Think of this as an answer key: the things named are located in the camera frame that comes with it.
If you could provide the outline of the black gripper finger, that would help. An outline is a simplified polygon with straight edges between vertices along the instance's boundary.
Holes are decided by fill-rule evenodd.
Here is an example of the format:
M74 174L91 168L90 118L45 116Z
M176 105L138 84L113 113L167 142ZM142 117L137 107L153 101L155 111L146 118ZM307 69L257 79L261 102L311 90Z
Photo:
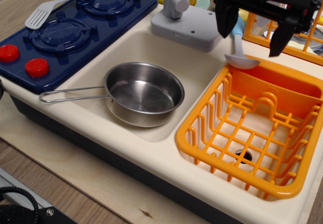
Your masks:
M269 57L277 57L281 54L293 36L295 28L296 24L293 20L286 19L278 23L271 38Z
M239 8L228 0L215 0L215 13L219 34L226 38L238 20Z

